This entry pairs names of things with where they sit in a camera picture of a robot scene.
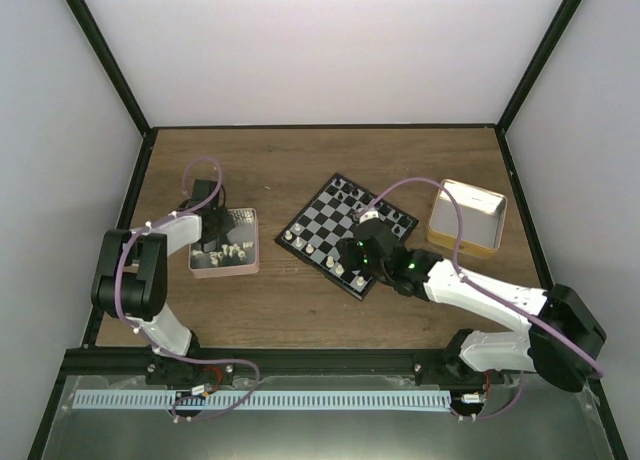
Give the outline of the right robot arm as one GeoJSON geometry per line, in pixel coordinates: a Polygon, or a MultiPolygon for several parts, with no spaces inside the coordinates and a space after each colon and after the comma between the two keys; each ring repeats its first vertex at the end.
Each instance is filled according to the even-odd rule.
{"type": "Polygon", "coordinates": [[[522,287],[463,269],[440,254],[408,249],[381,220],[359,223],[338,243],[340,263],[361,270],[398,294],[460,308],[501,326],[465,330],[449,344],[447,376],[465,383],[478,372],[535,372],[551,385],[580,391],[597,373],[606,334],[572,288],[522,287]]]}

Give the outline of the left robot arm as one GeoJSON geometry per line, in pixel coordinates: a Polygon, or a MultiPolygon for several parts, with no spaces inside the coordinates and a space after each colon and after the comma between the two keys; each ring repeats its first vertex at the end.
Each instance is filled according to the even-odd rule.
{"type": "Polygon", "coordinates": [[[168,257],[186,246],[203,253],[229,227],[222,182],[197,179],[191,196],[166,217],[109,230],[102,241],[92,304],[144,335],[156,354],[171,357],[169,371],[184,384],[203,375],[205,361],[197,336],[167,304],[168,257]]]}

